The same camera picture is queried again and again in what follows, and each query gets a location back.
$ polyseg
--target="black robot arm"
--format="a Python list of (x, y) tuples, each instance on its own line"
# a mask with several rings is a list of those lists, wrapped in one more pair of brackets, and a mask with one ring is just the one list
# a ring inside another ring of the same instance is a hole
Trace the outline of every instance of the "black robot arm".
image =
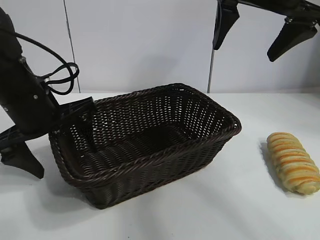
[(320, 21), (320, 6), (305, 0), (217, 0), (213, 49), (218, 50), (240, 17), (237, 6), (244, 4), (286, 16), (285, 24), (267, 55), (271, 62), (294, 46), (313, 38)]
[[(52, 73), (38, 76), (29, 68), (18, 38), (26, 40), (54, 55), (62, 62)], [(66, 68), (69, 77), (46, 81), (56, 72)], [(80, 113), (94, 109), (91, 97), (59, 105), (52, 92), (66, 95), (72, 91), (79, 74), (78, 66), (67, 63), (61, 56), (41, 43), (15, 32), (12, 21), (0, 8), (0, 105), (15, 126), (0, 133), (1, 161), (23, 169), (38, 178), (44, 176), (44, 168), (30, 152), (25, 141), (41, 137), (67, 121), (74, 121)], [(66, 92), (54, 90), (49, 84), (70, 82)]]

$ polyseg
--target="white table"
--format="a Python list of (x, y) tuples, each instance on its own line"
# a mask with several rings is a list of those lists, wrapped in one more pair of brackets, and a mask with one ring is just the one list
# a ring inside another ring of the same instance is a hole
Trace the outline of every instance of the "white table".
[[(58, 99), (66, 103), (88, 96)], [(77, 189), (63, 181), (47, 136), (28, 142), (45, 176), (38, 180), (0, 165), (0, 239), (320, 239), (320, 192), (308, 197), (284, 192), (261, 153), (270, 133), (290, 132), (320, 166), (320, 95), (210, 97), (240, 119), (242, 132), (205, 169), (105, 210), (88, 205)], [(0, 122), (1, 130), (12, 125), (4, 111)]]

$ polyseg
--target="cable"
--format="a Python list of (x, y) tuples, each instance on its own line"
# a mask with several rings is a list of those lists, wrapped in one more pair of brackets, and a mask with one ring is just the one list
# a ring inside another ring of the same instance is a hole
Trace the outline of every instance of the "cable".
[[(17, 32), (13, 32), (13, 31), (8, 31), (4, 28), (1, 28), (0, 27), (0, 31), (6, 33), (6, 34), (9, 34), (11, 36), (14, 36), (16, 38), (19, 38), (19, 39), (22, 39), (22, 40), (25, 40), (31, 44), (34, 44), (36, 45), (37, 47), (47, 51), (48, 53), (50, 53), (51, 55), (55, 56), (61, 63), (62, 65), (60, 67), (58, 67), (55, 71), (51, 72), (51, 73), (48, 73), (46, 75), (43, 75), (43, 76), (38, 76), (38, 75), (35, 75), (33, 74), (30, 69), (27, 66), (27, 64), (24, 65), (24, 67), (26, 67), (26, 69), (28, 70), (28, 72), (30, 74), (32, 74), (33, 76), (37, 77), (37, 78), (40, 78), (40, 79), (46, 79), (48, 77), (51, 77), (52, 75), (56, 74), (57, 72), (61, 71), (62, 69), (67, 69), (67, 71), (69, 72), (70, 76), (69, 77), (66, 77), (64, 79), (61, 79), (61, 80), (50, 80), (50, 81), (47, 81), (46, 82), (46, 85), (47, 87), (55, 94), (58, 94), (58, 95), (67, 95), (69, 93), (71, 93), (71, 91), (73, 90), (74, 88), (74, 85), (75, 85), (75, 78), (79, 75), (79, 67), (76, 63), (74, 62), (66, 62), (59, 54), (57, 54), (55, 51), (51, 50), (50, 48), (48, 48), (47, 46), (41, 44), (40, 42), (36, 41), (36, 40), (33, 40), (32, 38), (29, 38), (27, 36), (24, 36), (20, 33), (17, 33)], [(76, 68), (76, 71), (75, 73), (73, 73), (71, 67), (75, 67)], [(55, 90), (54, 88), (52, 88), (51, 86), (49, 86), (49, 84), (64, 84), (64, 83), (67, 83), (67, 82), (70, 82), (70, 87), (67, 91), (64, 91), (64, 92), (61, 92), (61, 91), (57, 91)]]

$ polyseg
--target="woven texture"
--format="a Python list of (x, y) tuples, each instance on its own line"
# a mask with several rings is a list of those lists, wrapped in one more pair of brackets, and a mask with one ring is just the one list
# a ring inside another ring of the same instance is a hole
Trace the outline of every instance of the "woven texture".
[(95, 103), (49, 139), (64, 180), (99, 209), (205, 167), (241, 131), (232, 113), (182, 83)]

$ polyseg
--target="bread roll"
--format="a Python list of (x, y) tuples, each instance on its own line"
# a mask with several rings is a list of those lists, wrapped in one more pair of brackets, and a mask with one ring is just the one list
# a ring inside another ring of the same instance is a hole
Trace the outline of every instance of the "bread roll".
[(289, 191), (309, 195), (320, 189), (319, 168), (295, 136), (274, 132), (267, 146), (276, 173)]

